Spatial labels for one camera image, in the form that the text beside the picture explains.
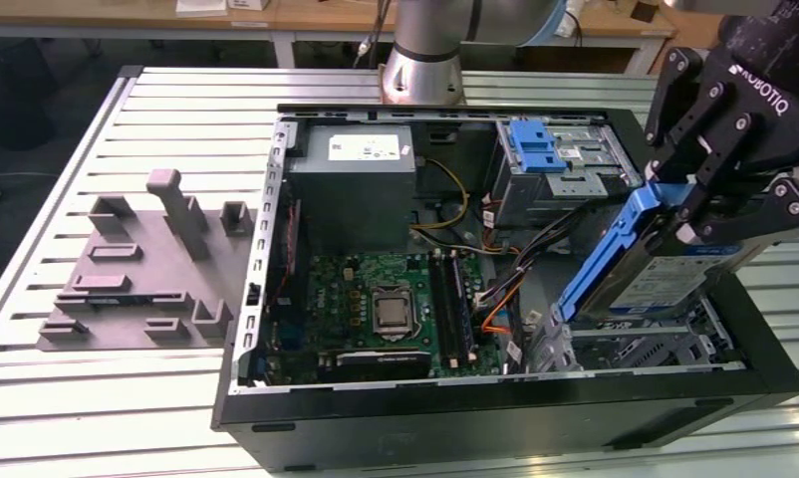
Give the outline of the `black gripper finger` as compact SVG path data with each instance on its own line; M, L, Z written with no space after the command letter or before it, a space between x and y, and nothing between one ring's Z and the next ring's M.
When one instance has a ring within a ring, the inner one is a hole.
M799 236L799 180L776 179L764 197L738 215L706 214L684 223L676 239L684 244L736 244L761 239L773 242Z
M730 180L757 131L770 120L766 75L722 47L701 55L666 51L645 138L652 148L648 184L694 183L705 194Z

